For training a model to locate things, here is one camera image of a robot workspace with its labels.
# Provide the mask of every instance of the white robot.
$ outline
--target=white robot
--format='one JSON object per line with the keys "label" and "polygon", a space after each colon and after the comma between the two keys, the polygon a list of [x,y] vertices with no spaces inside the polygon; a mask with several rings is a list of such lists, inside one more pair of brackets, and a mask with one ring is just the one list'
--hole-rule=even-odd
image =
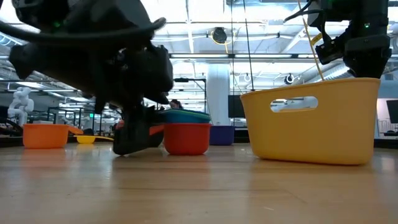
{"label": "white robot", "polygon": [[14,99],[8,107],[8,117],[16,122],[18,118],[18,125],[23,126],[27,122],[27,113],[34,109],[34,101],[29,99],[30,88],[19,87],[14,93]]}

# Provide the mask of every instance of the ceiling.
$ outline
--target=ceiling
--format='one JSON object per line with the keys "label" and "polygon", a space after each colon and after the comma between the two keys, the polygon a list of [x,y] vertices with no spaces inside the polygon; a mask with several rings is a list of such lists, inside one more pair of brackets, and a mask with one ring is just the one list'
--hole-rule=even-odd
{"label": "ceiling", "polygon": [[[154,45],[164,45],[171,54],[311,54],[308,37],[305,33],[302,19],[292,19],[286,23],[283,20],[299,9],[296,0],[246,0],[246,11],[243,0],[234,0],[231,6],[228,0],[142,0],[152,21],[165,17],[167,24],[158,30],[153,39]],[[392,39],[398,34],[398,7],[389,8],[389,35]],[[12,26],[38,32],[37,29],[19,22],[13,10],[11,0],[4,0],[0,10],[0,19]],[[328,22],[326,31],[335,37],[344,32],[348,22]],[[227,45],[215,44],[211,32],[215,27],[223,27],[228,35]],[[310,37],[315,37],[319,31],[310,27]],[[0,41],[0,78],[3,80],[17,79],[12,65],[7,61],[9,48],[15,44],[23,44],[21,40],[2,35]],[[392,48],[398,53],[396,41]],[[186,55],[173,59],[174,76],[185,78],[206,78],[209,65],[212,63],[230,64],[234,69],[230,71],[231,89],[239,92],[250,90],[253,75],[255,89],[276,88],[284,85],[284,77],[293,74],[299,77],[294,84],[316,82],[318,72],[314,60],[311,58],[256,59],[250,66],[248,58],[235,60],[232,65],[230,58],[206,59]],[[324,73],[336,78],[344,74],[342,61],[335,61],[321,66]],[[395,62],[388,64],[388,69],[395,69]],[[47,93],[65,102],[91,102],[81,97],[81,92],[64,83],[50,79],[43,74],[35,73],[29,77],[31,81],[42,81],[34,84],[0,83],[0,90],[16,89],[21,85],[30,85],[33,89],[58,90]],[[204,88],[202,83],[176,83],[175,91],[170,92],[169,98],[178,98],[188,103],[186,107],[201,110],[204,102]]]}

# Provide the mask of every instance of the red bowl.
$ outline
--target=red bowl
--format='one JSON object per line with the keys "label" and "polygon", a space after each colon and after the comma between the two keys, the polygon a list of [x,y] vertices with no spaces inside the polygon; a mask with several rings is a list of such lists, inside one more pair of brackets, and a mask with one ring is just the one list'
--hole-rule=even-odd
{"label": "red bowl", "polygon": [[171,155],[202,155],[209,148],[211,124],[166,124],[164,146]]}

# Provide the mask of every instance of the person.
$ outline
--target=person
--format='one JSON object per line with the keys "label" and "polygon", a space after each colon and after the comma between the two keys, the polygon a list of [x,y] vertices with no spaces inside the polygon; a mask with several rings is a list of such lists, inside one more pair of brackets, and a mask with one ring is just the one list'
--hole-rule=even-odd
{"label": "person", "polygon": [[170,102],[170,107],[172,109],[183,109],[181,102],[178,100],[174,99]]}

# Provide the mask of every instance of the orange bowl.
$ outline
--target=orange bowl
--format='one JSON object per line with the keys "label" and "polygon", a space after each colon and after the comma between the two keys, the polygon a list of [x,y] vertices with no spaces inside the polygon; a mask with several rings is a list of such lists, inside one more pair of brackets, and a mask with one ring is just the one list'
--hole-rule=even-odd
{"label": "orange bowl", "polygon": [[59,149],[68,142],[69,125],[25,124],[23,142],[28,149]]}

